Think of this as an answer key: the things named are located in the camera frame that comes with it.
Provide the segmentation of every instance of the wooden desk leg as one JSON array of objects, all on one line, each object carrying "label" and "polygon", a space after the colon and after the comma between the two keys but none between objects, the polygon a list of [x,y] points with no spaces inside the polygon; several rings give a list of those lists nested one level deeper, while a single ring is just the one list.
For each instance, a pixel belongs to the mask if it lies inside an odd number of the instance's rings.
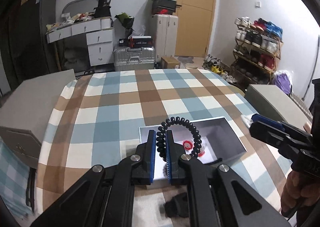
[{"label": "wooden desk leg", "polygon": [[59,60],[58,48],[57,48],[57,42],[56,41],[53,43],[53,47],[54,47],[54,55],[56,57],[58,70],[61,71],[61,65],[60,65],[60,60]]}]

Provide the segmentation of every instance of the suitcase handle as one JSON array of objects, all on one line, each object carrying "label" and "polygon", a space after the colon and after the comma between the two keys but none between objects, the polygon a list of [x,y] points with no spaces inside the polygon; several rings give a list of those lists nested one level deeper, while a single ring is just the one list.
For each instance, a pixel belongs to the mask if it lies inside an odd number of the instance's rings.
[{"label": "suitcase handle", "polygon": [[139,62],[141,62],[140,57],[139,57],[139,56],[137,56],[137,57],[129,57],[129,59],[128,59],[127,63],[129,63],[129,62],[131,61],[131,59],[134,59],[134,58],[138,59],[138,61],[139,61]]},{"label": "suitcase handle", "polygon": [[137,51],[142,51],[142,48],[139,48],[139,49],[129,49],[129,48],[127,48],[127,52],[137,52]]}]

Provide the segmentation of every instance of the silver suitcase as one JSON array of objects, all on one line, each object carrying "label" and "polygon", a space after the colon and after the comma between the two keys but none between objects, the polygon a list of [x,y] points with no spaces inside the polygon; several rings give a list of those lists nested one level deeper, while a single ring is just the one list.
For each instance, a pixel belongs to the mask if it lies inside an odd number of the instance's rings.
[{"label": "silver suitcase", "polygon": [[156,51],[154,47],[139,49],[117,47],[113,54],[116,71],[153,69],[155,66]]}]

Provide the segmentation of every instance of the human hand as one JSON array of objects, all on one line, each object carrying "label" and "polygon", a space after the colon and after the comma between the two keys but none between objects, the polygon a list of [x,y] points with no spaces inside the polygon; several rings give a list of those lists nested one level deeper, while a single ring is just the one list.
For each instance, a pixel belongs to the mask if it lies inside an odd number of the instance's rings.
[{"label": "human hand", "polygon": [[320,181],[314,180],[312,183],[303,185],[306,176],[302,173],[291,171],[287,177],[287,182],[281,195],[281,207],[283,212],[295,207],[297,199],[305,197],[303,205],[311,206],[320,198]]}]

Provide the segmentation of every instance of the drawer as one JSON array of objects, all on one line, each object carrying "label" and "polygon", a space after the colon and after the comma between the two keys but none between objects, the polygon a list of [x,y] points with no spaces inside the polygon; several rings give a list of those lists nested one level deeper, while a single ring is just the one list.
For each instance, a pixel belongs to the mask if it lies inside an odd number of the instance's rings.
[{"label": "drawer", "polygon": [[71,34],[71,26],[68,26],[68,27],[62,28],[60,30],[56,30],[56,31],[48,33],[47,40],[48,40],[48,43],[51,43],[51,42],[54,42],[54,41],[57,41],[60,39],[70,37],[71,35],[72,35]]},{"label": "drawer", "polygon": [[89,56],[90,65],[102,65],[102,64],[109,64],[113,63],[113,53],[100,53],[97,55]]},{"label": "drawer", "polygon": [[71,26],[72,35],[101,30],[100,19],[87,22],[76,23]]},{"label": "drawer", "polygon": [[87,33],[87,45],[112,41],[113,29]]},{"label": "drawer", "polygon": [[101,53],[112,53],[112,42],[98,43],[88,46],[89,56],[100,55]]},{"label": "drawer", "polygon": [[109,29],[111,28],[111,18],[101,19],[101,29]]}]

